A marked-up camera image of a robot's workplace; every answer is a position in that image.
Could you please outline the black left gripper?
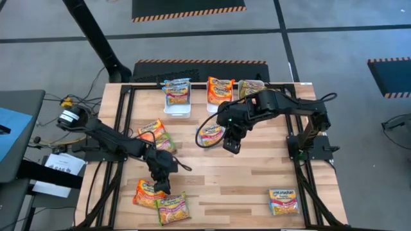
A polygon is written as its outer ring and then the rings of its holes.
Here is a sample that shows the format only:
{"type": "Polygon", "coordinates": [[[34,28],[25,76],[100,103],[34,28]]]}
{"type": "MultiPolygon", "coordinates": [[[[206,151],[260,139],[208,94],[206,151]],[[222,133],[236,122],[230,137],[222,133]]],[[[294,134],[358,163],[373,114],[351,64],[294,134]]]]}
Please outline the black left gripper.
{"type": "Polygon", "coordinates": [[[174,160],[172,153],[166,150],[150,149],[146,151],[146,163],[152,179],[156,181],[153,187],[154,191],[163,191],[166,194],[171,194],[168,177],[170,173],[178,172],[178,164],[174,160]]]}

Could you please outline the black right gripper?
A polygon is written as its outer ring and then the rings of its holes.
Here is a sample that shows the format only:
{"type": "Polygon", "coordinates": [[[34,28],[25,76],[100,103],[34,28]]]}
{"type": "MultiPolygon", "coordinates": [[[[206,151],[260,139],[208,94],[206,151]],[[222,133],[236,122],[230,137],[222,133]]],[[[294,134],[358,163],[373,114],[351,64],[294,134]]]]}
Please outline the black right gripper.
{"type": "Polygon", "coordinates": [[[225,128],[223,148],[233,154],[240,152],[240,140],[245,138],[253,124],[248,119],[249,108],[245,103],[223,102],[218,107],[217,124],[225,128]]]}

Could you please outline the blue beef Maruchan ramen pack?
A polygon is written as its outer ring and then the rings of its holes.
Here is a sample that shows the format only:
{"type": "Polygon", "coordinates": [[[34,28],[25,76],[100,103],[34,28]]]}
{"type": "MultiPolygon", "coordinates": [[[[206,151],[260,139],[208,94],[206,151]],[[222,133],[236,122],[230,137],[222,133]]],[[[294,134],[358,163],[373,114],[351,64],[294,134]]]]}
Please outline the blue beef Maruchan ramen pack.
{"type": "Polygon", "coordinates": [[[170,85],[162,88],[167,105],[184,105],[189,101],[189,84],[170,85]]]}
{"type": "Polygon", "coordinates": [[[274,216],[299,213],[299,199],[295,189],[269,189],[269,207],[274,216]]]}

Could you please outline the black hazard-striped floor mat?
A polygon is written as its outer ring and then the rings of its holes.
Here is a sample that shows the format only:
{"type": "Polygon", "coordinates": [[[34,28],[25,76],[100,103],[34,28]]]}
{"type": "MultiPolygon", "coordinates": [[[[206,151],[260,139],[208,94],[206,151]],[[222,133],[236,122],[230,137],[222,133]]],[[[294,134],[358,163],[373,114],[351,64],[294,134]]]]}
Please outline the black hazard-striped floor mat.
{"type": "Polygon", "coordinates": [[[246,9],[244,0],[132,0],[132,22],[240,12],[246,9]]]}
{"type": "Polygon", "coordinates": [[[206,82],[210,76],[220,80],[270,81],[265,61],[190,59],[138,60],[134,65],[132,81],[162,83],[164,80],[189,78],[192,82],[206,82]]]}
{"type": "Polygon", "coordinates": [[[368,59],[367,66],[384,98],[411,98],[411,57],[368,59]]]}

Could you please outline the white printed paper sheet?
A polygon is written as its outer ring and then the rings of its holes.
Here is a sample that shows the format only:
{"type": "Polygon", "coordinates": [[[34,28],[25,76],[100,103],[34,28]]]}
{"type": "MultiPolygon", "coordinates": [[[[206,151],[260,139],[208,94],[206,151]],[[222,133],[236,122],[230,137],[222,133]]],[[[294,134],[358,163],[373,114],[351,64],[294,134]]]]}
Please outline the white printed paper sheet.
{"type": "Polygon", "coordinates": [[[51,154],[48,157],[45,166],[54,170],[77,175],[84,164],[85,161],[80,158],[74,157],[67,153],[61,153],[58,155],[51,154]]]}

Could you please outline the white blank paper sheet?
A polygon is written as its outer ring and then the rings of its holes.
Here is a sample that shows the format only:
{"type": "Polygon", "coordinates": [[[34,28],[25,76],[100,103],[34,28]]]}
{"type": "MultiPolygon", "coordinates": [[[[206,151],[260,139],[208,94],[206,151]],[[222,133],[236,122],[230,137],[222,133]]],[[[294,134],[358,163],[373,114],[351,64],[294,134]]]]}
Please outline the white blank paper sheet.
{"type": "Polygon", "coordinates": [[[69,196],[71,188],[50,184],[46,182],[36,182],[33,186],[33,191],[35,191],[36,193],[38,192],[61,198],[67,198],[69,196]]]}

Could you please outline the blue desk pad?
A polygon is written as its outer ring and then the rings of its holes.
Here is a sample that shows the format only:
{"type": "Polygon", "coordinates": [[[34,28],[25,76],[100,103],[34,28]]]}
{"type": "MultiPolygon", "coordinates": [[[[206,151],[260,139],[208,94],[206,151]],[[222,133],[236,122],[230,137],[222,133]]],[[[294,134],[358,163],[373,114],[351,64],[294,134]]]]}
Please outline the blue desk pad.
{"type": "Polygon", "coordinates": [[[0,162],[7,156],[31,119],[32,115],[0,108],[0,125],[10,129],[10,133],[0,134],[0,162]]]}

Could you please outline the grey desk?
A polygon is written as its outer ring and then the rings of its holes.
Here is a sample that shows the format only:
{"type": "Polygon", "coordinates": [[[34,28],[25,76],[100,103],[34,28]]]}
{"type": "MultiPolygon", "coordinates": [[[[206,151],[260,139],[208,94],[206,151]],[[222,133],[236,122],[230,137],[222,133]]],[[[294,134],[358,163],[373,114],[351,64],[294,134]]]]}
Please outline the grey desk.
{"type": "Polygon", "coordinates": [[[44,96],[44,90],[0,91],[0,108],[32,115],[27,127],[20,134],[7,156],[0,162],[0,184],[11,182],[16,178],[37,122],[44,96]]]}

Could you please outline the black floor device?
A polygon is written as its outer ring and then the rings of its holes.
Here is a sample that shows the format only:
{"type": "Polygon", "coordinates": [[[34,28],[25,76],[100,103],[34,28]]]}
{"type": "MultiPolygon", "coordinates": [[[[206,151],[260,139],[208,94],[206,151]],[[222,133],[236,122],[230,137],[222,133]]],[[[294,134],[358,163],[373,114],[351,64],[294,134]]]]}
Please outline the black floor device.
{"type": "Polygon", "coordinates": [[[393,130],[399,126],[411,124],[411,113],[396,115],[381,124],[382,128],[386,131],[393,130]]]}

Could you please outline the black stand leg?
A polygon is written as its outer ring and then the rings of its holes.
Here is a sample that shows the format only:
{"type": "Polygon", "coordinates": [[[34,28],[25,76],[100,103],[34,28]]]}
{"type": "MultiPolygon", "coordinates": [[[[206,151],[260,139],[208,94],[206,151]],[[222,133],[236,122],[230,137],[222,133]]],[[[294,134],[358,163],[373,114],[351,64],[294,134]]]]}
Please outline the black stand leg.
{"type": "Polygon", "coordinates": [[[62,0],[109,74],[110,83],[128,83],[132,72],[117,58],[84,0],[62,0]]]}

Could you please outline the black aluminium table frame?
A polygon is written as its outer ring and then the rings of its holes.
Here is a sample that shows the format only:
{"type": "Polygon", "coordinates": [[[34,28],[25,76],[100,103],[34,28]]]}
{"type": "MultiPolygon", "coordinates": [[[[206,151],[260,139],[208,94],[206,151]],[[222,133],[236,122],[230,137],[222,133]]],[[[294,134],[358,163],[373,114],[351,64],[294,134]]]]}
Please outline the black aluminium table frame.
{"type": "MultiPolygon", "coordinates": [[[[241,141],[241,151],[233,155],[220,146],[210,150],[195,142],[197,128],[209,117],[205,83],[193,83],[191,114],[172,119],[164,113],[164,93],[160,89],[136,89],[130,125],[136,130],[160,119],[177,146],[177,158],[192,168],[179,167],[170,175],[171,193],[186,192],[191,218],[160,226],[156,210],[134,205],[139,179],[153,182],[147,165],[130,159],[123,165],[116,212],[110,213],[112,196],[107,200],[101,225],[114,230],[148,229],[241,229],[305,228],[302,212],[273,216],[268,206],[269,189],[298,189],[293,162],[288,157],[286,136],[300,132],[308,119],[279,116],[263,121],[241,141]]],[[[311,161],[317,193],[330,212],[342,223],[347,218],[335,170],[323,160],[311,161]]]]}

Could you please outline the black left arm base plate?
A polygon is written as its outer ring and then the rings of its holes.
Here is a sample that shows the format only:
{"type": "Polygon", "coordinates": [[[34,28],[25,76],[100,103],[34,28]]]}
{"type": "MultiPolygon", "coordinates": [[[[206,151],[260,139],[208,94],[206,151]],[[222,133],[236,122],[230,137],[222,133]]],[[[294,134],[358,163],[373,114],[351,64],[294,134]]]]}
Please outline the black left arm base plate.
{"type": "Polygon", "coordinates": [[[128,157],[125,154],[114,153],[102,148],[99,143],[93,139],[82,140],[71,145],[73,153],[82,151],[85,153],[86,162],[122,162],[128,157]]]}

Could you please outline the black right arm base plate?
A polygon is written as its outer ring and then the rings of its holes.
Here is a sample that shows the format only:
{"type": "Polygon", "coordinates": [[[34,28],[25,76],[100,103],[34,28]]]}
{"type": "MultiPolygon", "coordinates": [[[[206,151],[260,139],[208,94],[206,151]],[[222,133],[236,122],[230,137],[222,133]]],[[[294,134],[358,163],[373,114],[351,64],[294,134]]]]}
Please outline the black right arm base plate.
{"type": "Polygon", "coordinates": [[[333,153],[340,149],[339,146],[331,146],[325,135],[319,135],[313,140],[313,144],[307,147],[299,147],[297,136],[286,138],[290,159],[297,160],[331,160],[333,153]]]}

